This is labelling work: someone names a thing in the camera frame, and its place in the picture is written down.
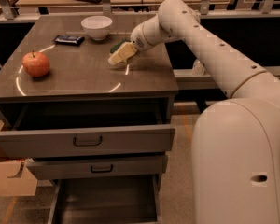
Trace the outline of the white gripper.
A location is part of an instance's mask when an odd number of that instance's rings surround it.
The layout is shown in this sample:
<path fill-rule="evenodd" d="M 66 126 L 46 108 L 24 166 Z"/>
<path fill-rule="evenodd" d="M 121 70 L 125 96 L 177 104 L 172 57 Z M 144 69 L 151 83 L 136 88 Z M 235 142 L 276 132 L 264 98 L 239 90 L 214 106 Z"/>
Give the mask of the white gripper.
<path fill-rule="evenodd" d="M 145 51 L 162 43 L 164 37 L 158 16 L 154 16 L 133 29 L 130 37 L 132 42 L 123 42 L 112 48 L 108 62 L 111 65 L 126 63 L 137 51 Z"/>

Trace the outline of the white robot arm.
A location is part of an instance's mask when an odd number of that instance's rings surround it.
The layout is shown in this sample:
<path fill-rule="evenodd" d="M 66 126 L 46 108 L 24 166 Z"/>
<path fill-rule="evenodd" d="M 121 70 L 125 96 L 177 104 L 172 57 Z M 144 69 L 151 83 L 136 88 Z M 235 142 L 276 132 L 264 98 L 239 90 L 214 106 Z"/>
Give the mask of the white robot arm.
<path fill-rule="evenodd" d="M 191 140 L 196 224 L 280 224 L 280 80 L 201 26 L 181 0 L 164 0 L 109 63 L 183 41 L 226 98 L 196 121 Z"/>

